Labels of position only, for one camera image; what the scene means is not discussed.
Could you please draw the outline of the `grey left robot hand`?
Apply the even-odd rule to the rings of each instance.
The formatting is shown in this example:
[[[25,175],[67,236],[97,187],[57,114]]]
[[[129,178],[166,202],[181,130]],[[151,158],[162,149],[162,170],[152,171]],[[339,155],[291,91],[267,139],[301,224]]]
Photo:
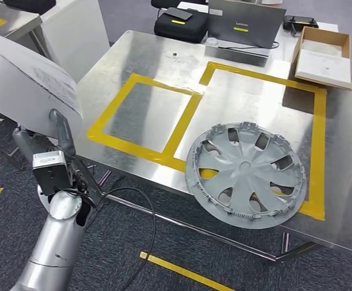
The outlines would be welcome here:
[[[21,125],[17,126],[12,132],[12,137],[19,150],[30,164],[34,154],[55,150],[62,151],[67,162],[73,162],[76,152],[67,119],[56,109],[50,111],[49,119],[57,130],[57,145],[52,144],[47,136],[32,132]]]

